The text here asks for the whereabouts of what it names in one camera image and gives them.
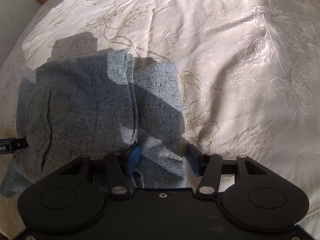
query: screw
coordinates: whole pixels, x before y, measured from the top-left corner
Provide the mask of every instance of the screw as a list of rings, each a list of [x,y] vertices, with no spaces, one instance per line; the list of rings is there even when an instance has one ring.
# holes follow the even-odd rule
[[[214,188],[210,187],[210,186],[203,186],[199,189],[199,192],[201,194],[205,194],[205,195],[209,195],[212,194],[214,192]]]
[[[166,194],[166,193],[160,193],[159,194],[159,197],[161,197],[161,198],[165,198],[165,197],[167,197],[168,195]]]
[[[116,195],[122,195],[122,194],[125,194],[127,193],[127,188],[126,187],[122,187],[122,186],[116,186],[116,187],[113,187],[111,192],[113,194],[116,194]]]

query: folded cloth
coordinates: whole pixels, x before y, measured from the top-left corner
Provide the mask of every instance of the folded cloth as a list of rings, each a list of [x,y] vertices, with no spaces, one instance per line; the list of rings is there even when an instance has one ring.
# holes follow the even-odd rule
[[[25,77],[17,134],[29,147],[14,153],[0,193],[12,197],[81,155],[102,159],[134,141],[142,149],[139,187],[183,187],[176,68],[154,63],[134,74],[134,85],[133,65],[119,50],[48,62]]]

